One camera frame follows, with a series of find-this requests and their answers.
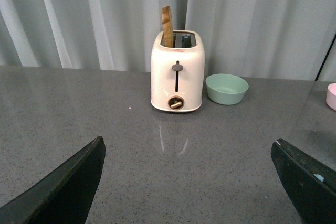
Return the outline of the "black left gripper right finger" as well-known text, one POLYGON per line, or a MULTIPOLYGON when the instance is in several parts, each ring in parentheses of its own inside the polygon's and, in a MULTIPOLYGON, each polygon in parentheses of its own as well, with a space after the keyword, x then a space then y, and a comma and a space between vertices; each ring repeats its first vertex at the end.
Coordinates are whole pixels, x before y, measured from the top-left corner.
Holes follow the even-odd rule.
POLYGON ((335 223, 335 171, 283 139, 271 158, 303 223, 335 223))

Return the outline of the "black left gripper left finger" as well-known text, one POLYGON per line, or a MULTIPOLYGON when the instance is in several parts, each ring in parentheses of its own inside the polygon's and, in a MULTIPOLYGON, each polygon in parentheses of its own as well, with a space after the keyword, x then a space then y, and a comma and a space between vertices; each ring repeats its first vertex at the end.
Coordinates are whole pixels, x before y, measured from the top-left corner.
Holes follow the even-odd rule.
POLYGON ((33 187, 1 207, 1 223, 85 223, 100 183, 106 147, 101 136, 33 187))

